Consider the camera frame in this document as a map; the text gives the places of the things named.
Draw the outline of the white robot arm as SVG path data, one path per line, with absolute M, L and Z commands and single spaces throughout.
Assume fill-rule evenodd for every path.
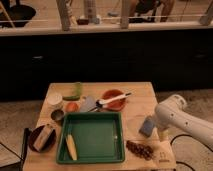
M 186 113 L 186 107 L 186 100 L 178 94 L 158 103 L 154 113 L 156 127 L 164 131 L 170 125 L 175 126 L 213 149 L 213 123 Z

